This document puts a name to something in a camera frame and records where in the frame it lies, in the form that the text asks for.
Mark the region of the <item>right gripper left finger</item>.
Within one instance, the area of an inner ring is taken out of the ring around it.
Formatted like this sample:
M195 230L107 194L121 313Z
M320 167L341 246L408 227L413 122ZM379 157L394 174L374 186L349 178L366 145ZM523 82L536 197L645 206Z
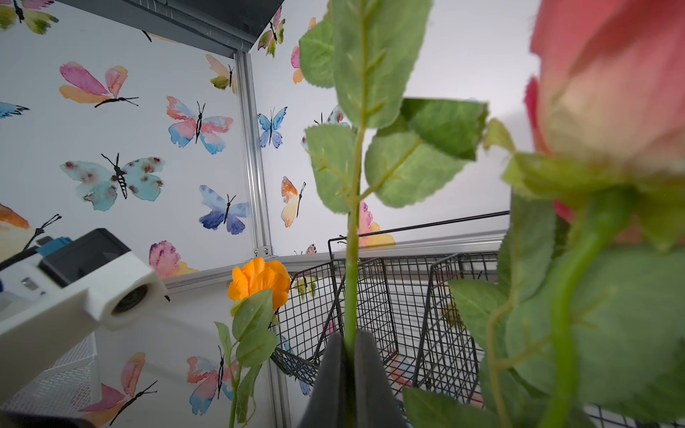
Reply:
M328 337L301 428L343 428L348 422L347 356L340 333Z

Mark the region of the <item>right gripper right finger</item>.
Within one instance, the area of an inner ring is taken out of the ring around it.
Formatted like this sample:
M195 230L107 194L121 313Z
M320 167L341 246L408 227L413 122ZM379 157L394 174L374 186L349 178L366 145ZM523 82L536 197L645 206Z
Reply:
M354 349L354 385L356 427L407 427L407 422L392 393L375 338L368 331L357 332Z

